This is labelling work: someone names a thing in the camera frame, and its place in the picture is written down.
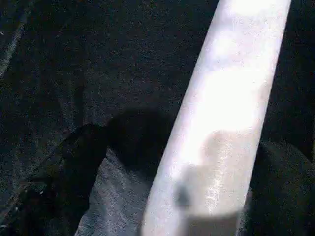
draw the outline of cloth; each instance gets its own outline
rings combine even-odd
[[[19,181],[31,173],[60,141],[83,124],[104,126],[126,108],[144,107],[167,114],[172,123],[217,2],[136,1],[118,5],[105,0],[20,0],[15,3],[2,1],[0,4],[3,6],[0,18],[1,206]],[[303,38],[305,45],[308,43],[306,39]],[[304,49],[295,53],[294,45],[299,45],[299,41],[295,41],[295,36],[290,33],[285,34],[283,45],[286,48],[280,55],[275,88],[295,88],[298,83],[300,89],[272,91],[265,133],[269,135],[272,130],[285,137],[288,131],[291,136],[296,134],[292,124],[299,124],[297,129],[301,127],[303,131],[311,130],[303,126],[303,119],[296,122],[292,117],[307,103],[304,94],[310,86],[303,81],[308,81],[311,73],[304,65],[312,68],[312,61],[308,60],[312,53]],[[294,68],[295,72],[286,71],[286,68]],[[288,129],[281,126],[284,121]],[[265,178],[273,170],[283,169],[284,161],[276,160],[288,158],[292,163],[296,158],[296,161],[307,163],[296,148],[289,157],[277,152],[285,147],[277,143],[263,146],[269,150],[265,155],[266,161],[272,162],[264,164],[262,169],[265,172],[255,170],[253,173],[253,177],[260,173],[257,178],[266,180],[261,184],[263,188],[257,189],[260,184],[252,187],[250,209],[253,210],[249,210],[249,216],[245,217],[248,219],[244,223],[246,226],[241,231],[255,231],[247,224],[259,224],[261,231],[255,231],[257,235],[279,233],[277,227],[281,221],[275,214],[278,212],[281,219],[290,215],[290,219],[280,227],[282,235],[292,232],[306,235],[312,212],[307,214],[310,220],[298,220],[303,210],[298,211],[296,207],[282,210],[280,206],[283,205],[277,205],[277,198],[271,201],[267,194],[270,184],[275,193],[282,190],[276,188],[275,176]],[[149,149],[146,156],[154,151]],[[120,155],[108,152],[90,196],[90,209],[82,218],[77,235],[136,234],[152,180],[141,172],[141,168],[130,169],[123,162]],[[312,187],[307,183],[308,168],[288,165],[288,173],[284,173],[287,178],[282,179],[282,184],[294,183],[297,179],[304,186],[297,188],[297,196],[302,201],[289,195],[290,187],[286,194],[280,195],[281,201],[287,202],[291,196],[299,201],[299,206],[304,206],[308,197],[303,196],[302,191],[312,193]],[[263,191],[266,194],[255,200],[255,194]],[[264,208],[269,201],[273,204]],[[269,221],[267,217],[272,214],[274,217]]]

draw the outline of white pipe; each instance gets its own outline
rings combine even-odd
[[[144,236],[236,234],[290,0],[221,0],[152,186]]]

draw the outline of white pole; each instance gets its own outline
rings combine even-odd
[[[153,183],[144,236],[234,235],[290,0],[221,0]]]

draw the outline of gray fabric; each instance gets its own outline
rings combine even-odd
[[[128,172],[110,150],[76,235],[135,235],[150,187],[141,174]]]

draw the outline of dark fabric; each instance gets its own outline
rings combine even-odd
[[[7,202],[19,181],[76,128],[87,123],[104,126],[116,114],[133,108],[127,116],[113,119],[113,150],[99,169],[90,209],[78,230],[78,235],[132,235],[139,226],[152,173],[216,4],[192,0],[2,1],[0,205]],[[273,202],[262,209],[251,207],[259,214],[251,212],[253,217],[248,223],[261,230],[255,231],[258,235],[264,230],[275,235],[280,232],[278,226],[282,235],[298,229],[298,235],[303,235],[306,228],[302,225],[309,222],[292,223],[304,211],[295,207],[279,209],[282,205],[277,204],[276,197],[286,203],[288,195],[275,197],[268,195],[267,189],[277,183],[273,170],[281,170],[285,162],[274,163],[273,159],[289,156],[299,161],[311,157],[315,101],[315,11],[311,9],[311,1],[305,5],[292,2],[262,135],[265,140],[272,138],[273,143],[264,146],[267,150],[284,138],[304,155],[284,155],[273,149],[265,154],[262,170],[256,163],[253,176],[264,181],[253,186],[253,203],[257,207],[269,198]],[[280,178],[279,185],[298,179],[306,192],[311,192],[307,175],[303,174],[307,170],[287,171],[279,174],[288,176]],[[301,206],[308,198],[300,189],[296,191],[303,199],[297,204]],[[266,194],[255,200],[255,192]],[[277,219],[288,214],[290,219],[280,227],[282,222]]]

